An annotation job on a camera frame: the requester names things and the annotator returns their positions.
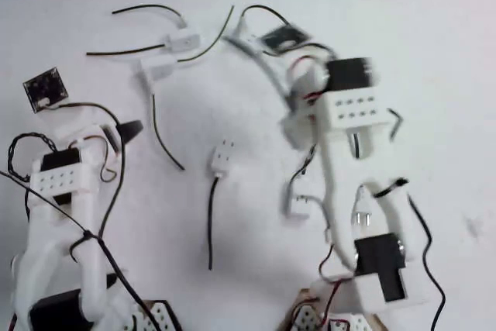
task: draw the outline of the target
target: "electronic component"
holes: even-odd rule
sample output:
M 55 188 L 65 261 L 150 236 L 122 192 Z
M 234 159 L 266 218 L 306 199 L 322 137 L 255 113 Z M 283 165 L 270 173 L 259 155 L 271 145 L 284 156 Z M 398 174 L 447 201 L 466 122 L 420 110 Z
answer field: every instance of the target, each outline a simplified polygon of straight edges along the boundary
M 56 67 L 22 83 L 35 113 L 69 97 Z
M 364 58 L 331 60 L 326 67 L 329 72 L 326 91 L 343 91 L 371 86 L 370 68 Z
M 310 39 L 304 31 L 293 25 L 283 25 L 260 38 L 260 41 L 274 53 L 281 54 L 293 49 Z

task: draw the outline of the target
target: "wire connector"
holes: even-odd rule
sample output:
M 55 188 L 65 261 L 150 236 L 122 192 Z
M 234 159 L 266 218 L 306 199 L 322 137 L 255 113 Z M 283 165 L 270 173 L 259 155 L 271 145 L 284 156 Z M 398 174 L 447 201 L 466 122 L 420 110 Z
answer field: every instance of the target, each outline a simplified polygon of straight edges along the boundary
M 215 147 L 210 169 L 217 178 L 224 178 L 229 173 L 233 164 L 233 150 L 234 142 L 230 140 L 223 140 Z
M 200 41 L 200 34 L 191 27 L 186 27 L 167 35 L 165 45 L 172 53 L 180 53 L 199 48 Z

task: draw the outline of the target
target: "red wire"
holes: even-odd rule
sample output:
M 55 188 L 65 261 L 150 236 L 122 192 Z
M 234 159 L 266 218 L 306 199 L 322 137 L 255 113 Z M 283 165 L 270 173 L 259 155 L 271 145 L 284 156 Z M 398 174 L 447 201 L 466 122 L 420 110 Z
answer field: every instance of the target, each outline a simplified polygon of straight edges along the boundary
M 9 326 L 9 331 L 14 331 L 14 328 L 16 327 L 17 323 L 17 315 L 14 313 L 12 316 L 12 320 L 10 321 L 10 326 Z
M 344 281 L 343 279 L 340 279 L 339 281 L 336 282 L 334 288 L 332 288 L 331 295 L 329 296 L 329 300 L 327 301 L 327 305 L 325 306 L 324 316 L 322 317 L 322 324 L 320 325 L 321 327 L 323 327 L 326 324 L 329 308 L 331 307 L 331 302 L 334 299 L 334 296 L 336 295 L 338 288 L 343 283 L 343 281 Z

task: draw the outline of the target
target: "white plastic part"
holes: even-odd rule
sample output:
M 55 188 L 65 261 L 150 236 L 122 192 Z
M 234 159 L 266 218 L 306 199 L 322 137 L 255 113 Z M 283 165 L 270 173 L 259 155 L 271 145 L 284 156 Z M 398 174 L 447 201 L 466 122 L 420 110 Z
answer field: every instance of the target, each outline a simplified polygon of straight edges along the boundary
M 326 92 L 315 106 L 326 132 L 361 129 L 391 121 L 374 87 Z
M 179 29 L 167 35 L 165 45 L 172 53 L 187 52 L 200 47 L 200 34 L 190 27 Z
M 153 304 L 153 307 L 150 311 L 155 320 L 158 322 L 160 330 L 176 331 L 165 304 L 156 302 L 155 304 Z M 153 323 L 148 317 L 145 317 L 141 311 L 134 312 L 133 317 L 136 318 L 136 331 L 156 331 Z
M 229 173 L 233 165 L 234 142 L 223 140 L 215 149 L 212 155 L 210 169 L 217 178 L 224 178 Z
M 310 305 L 303 305 L 294 319 L 291 331 L 317 331 L 322 320 Z
M 143 73 L 146 86 L 152 95 L 171 75 L 177 65 L 177 59 L 171 54 L 161 54 L 143 58 L 139 61 L 139 67 Z
M 308 95 L 312 92 L 321 91 L 326 87 L 329 73 L 323 63 L 312 61 L 307 71 L 290 81 L 291 90 L 300 96 Z
M 398 273 L 405 291 L 405 298 L 386 302 L 377 273 L 360 275 L 344 281 L 339 286 L 329 311 L 332 313 L 375 314 L 426 302 L 427 277 L 420 260 L 408 263 L 404 268 L 399 269 Z M 312 294 L 321 298 L 321 301 L 315 304 L 317 309 L 325 308 L 331 290 L 332 285 L 323 280 L 312 284 Z

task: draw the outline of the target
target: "white surface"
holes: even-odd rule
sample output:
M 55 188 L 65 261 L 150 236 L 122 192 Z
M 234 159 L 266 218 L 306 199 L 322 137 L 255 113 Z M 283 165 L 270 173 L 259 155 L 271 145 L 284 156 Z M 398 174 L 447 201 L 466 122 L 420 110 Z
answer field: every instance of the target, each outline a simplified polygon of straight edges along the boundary
M 129 269 L 144 298 L 170 301 L 184 329 L 236 324 L 269 330 L 284 318 L 298 289 L 316 279 L 328 248 L 318 209 L 298 227 L 280 214 L 282 188 L 304 154 L 291 150 L 281 133 L 285 109 L 265 75 L 219 44 L 176 70 L 157 96 L 160 130 L 174 156 L 185 162 L 186 171 L 177 171 L 150 127 L 150 103 L 135 75 L 139 56 L 84 55 L 162 40 L 166 16 L 145 10 L 119 19 L 110 15 L 141 2 L 177 8 L 203 32 L 203 43 L 215 37 L 232 4 L 236 17 L 244 5 L 262 2 L 341 57 L 370 57 L 385 88 L 384 104 L 405 117 L 395 140 L 398 153 L 405 154 L 401 176 L 411 180 L 410 191 L 432 229 L 429 265 L 447 295 L 438 330 L 490 324 L 496 291 L 494 0 L 0 0 L 5 156 L 15 135 L 44 130 L 22 83 L 53 66 L 72 100 L 100 102 L 122 121 L 142 119 L 146 128 L 130 144 L 126 181 L 106 232 L 116 260 Z M 278 25 L 263 11 L 246 17 L 255 33 Z M 243 148 L 238 147 L 238 166 L 216 190 L 215 270 L 209 272 L 206 213 L 212 179 L 205 170 L 224 136 Z M 19 146 L 15 162 L 21 174 L 41 146 L 36 140 Z M 296 184 L 305 194 L 322 197 L 319 161 Z M 105 197 L 114 187 L 105 186 Z M 7 326 L 9 261 L 26 244 L 26 217 L 22 190 L 4 180 L 0 195 L 0 321 Z M 343 203 L 353 204 L 353 198 Z M 471 229 L 474 221 L 482 226 Z M 338 270 L 335 261 L 330 266 Z M 439 304 L 430 284 L 429 294 L 431 302 L 383 320 L 393 330 L 428 329 Z

